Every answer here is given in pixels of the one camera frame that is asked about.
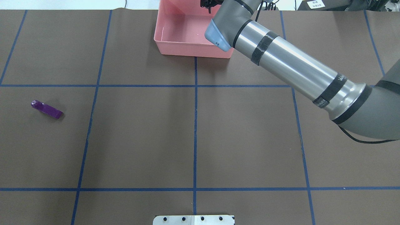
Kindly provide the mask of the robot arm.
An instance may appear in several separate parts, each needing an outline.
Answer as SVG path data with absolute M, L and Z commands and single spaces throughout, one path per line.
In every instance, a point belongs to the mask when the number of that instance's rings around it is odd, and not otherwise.
M 289 84 L 327 111 L 346 135 L 374 138 L 377 143 L 399 140 L 399 62 L 373 87 L 354 83 L 252 20 L 261 4 L 261 0 L 202 0 L 200 6 L 207 9 L 220 5 L 205 38 L 225 52 L 236 49 Z

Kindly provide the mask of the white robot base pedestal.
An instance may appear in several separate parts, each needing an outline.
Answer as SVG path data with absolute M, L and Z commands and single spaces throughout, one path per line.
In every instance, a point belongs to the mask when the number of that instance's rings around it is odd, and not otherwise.
M 153 225 L 234 225 L 234 215 L 161 215 Z

